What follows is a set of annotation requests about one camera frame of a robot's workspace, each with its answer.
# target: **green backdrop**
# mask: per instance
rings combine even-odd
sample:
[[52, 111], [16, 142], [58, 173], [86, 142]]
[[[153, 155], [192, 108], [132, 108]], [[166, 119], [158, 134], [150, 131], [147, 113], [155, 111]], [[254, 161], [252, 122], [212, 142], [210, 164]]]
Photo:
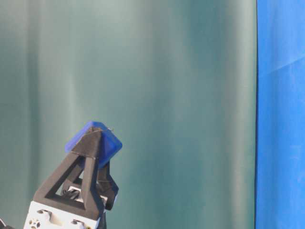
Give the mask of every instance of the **green backdrop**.
[[0, 1], [0, 217], [87, 121], [123, 142], [110, 229], [254, 228], [253, 0]]

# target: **blue rubber tip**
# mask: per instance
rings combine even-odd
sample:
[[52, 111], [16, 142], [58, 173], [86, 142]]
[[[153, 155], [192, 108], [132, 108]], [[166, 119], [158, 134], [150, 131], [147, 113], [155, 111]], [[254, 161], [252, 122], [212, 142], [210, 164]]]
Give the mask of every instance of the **blue rubber tip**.
[[119, 139], [112, 133], [108, 127], [103, 123], [90, 121], [88, 122], [83, 129], [81, 129], [66, 145], [66, 153], [70, 152], [74, 146], [79, 142], [81, 137], [88, 131], [91, 127], [99, 127], [102, 129], [104, 144], [103, 144], [103, 156], [99, 158], [99, 168], [102, 168], [107, 164], [110, 159], [122, 148], [122, 143]]

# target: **blue fabric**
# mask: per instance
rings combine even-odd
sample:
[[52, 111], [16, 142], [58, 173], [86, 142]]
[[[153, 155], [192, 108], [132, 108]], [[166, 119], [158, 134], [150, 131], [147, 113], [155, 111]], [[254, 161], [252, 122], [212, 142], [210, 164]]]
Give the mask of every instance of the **blue fabric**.
[[70, 152], [74, 146], [79, 142], [81, 137], [87, 132], [90, 127], [99, 127], [103, 130], [104, 149], [99, 159], [99, 168], [102, 168], [121, 148], [122, 143], [117, 137], [108, 129], [103, 123], [88, 122], [66, 145], [66, 153]]
[[256, 228], [305, 228], [305, 2], [258, 0]]

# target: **black cable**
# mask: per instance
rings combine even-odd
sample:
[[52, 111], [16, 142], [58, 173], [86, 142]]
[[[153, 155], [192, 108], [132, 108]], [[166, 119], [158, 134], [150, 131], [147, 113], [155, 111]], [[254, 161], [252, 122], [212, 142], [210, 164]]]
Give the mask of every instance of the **black cable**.
[[0, 218], [0, 229], [4, 228], [6, 225], [3, 220]]

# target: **blue fingertip pad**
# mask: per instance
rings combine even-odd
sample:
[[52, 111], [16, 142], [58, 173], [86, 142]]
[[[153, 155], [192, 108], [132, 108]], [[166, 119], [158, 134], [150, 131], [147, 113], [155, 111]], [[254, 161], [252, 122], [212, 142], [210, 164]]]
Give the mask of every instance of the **blue fingertip pad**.
[[102, 168], [121, 148], [122, 143], [119, 139], [112, 133], [108, 127], [103, 123], [90, 121], [88, 122], [83, 129], [81, 129], [66, 145], [66, 153], [70, 152], [74, 146], [79, 142], [81, 137], [88, 131], [91, 127], [99, 127], [102, 129], [102, 134], [104, 138], [104, 155], [100, 157], [99, 168]]

